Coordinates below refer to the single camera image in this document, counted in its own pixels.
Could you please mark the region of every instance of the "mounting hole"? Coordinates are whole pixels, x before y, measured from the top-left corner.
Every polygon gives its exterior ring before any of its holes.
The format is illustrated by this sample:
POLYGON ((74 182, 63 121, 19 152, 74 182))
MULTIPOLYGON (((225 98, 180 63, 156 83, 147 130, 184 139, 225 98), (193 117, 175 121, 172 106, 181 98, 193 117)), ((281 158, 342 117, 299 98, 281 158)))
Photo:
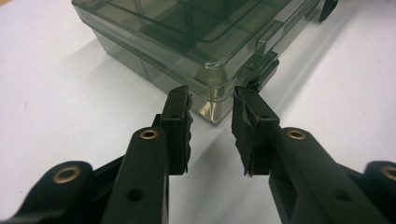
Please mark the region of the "mounting hole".
POLYGON ((290 138, 297 139, 297 140, 303 140, 306 138, 305 133, 302 133, 298 130, 289 130, 287 132, 287 134, 290 138))
POLYGON ((140 133, 140 137, 146 140, 156 138, 158 136, 157 130, 148 129, 140 133))
POLYGON ((396 167, 393 166, 383 166, 381 167, 381 173, 387 178, 396 181, 396 167))
POLYGON ((145 195, 146 192, 143 189, 131 189, 127 195, 127 198, 130 202, 136 203, 141 201, 145 195))
POLYGON ((81 174, 81 170, 78 166, 73 165, 62 168, 53 176, 52 180, 57 184, 64 184, 76 179, 79 174, 81 174))
POLYGON ((337 189, 334 192, 334 197, 337 198, 338 200, 346 202, 346 203, 348 203, 348 202, 350 202, 352 200, 350 195, 348 193, 346 193, 344 190, 341 190, 341 189, 337 189))

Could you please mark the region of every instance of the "green tinted plastic box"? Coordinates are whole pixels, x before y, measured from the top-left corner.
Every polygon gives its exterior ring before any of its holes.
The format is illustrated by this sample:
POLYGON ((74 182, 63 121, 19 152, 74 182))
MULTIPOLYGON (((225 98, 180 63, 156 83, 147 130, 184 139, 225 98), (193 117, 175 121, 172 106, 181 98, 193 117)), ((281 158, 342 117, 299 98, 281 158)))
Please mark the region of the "green tinted plastic box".
POLYGON ((73 0, 103 48, 169 92, 189 85, 192 111, 219 124, 233 88, 260 90, 319 0, 73 0))

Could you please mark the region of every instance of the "brass insert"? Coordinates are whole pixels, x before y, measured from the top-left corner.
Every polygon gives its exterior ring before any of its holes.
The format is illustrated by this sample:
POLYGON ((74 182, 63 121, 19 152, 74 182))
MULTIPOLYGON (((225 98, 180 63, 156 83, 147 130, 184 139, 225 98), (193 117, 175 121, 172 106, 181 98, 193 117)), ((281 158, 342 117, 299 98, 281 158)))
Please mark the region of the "brass insert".
POLYGON ((389 166, 389 165, 383 166, 383 167, 381 167, 381 172, 387 178, 396 181, 396 167, 389 166))
POLYGON ((156 138, 158 136, 157 130, 148 129, 140 133, 140 137, 146 140, 156 138))
POLYGON ((76 179, 79 174, 81 174, 81 170, 78 166, 73 165, 69 167, 64 167, 58 173, 53 176, 53 182, 57 184, 64 184, 76 179))
POLYGON ((298 130, 288 130, 287 134, 290 138, 297 139, 297 140, 303 140, 306 138, 305 133, 302 133, 301 131, 298 131, 298 130))

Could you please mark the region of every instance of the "plastic container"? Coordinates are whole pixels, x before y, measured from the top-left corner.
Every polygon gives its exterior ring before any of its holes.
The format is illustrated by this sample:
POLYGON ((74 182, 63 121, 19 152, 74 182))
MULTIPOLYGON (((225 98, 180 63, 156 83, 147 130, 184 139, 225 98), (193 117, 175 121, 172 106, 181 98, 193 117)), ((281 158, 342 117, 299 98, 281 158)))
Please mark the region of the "plastic container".
POLYGON ((73 0, 103 48, 158 88, 189 85, 191 110, 219 124, 233 88, 260 90, 319 0, 73 0))

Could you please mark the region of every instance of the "white table surface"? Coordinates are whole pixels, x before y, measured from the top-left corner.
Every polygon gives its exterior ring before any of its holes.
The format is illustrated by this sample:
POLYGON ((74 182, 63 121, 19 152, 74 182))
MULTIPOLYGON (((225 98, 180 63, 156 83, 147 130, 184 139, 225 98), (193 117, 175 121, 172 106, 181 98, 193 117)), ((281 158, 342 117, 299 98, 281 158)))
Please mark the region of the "white table surface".
MULTIPOLYGON (((280 57, 261 96, 359 172, 396 161, 396 1, 342 0, 280 57)), ((69 1, 0 7, 0 219, 52 166, 121 156, 166 94, 111 58, 69 1)), ((267 176, 243 176, 231 116, 193 115, 190 171, 172 176, 170 223, 279 223, 267 176)))

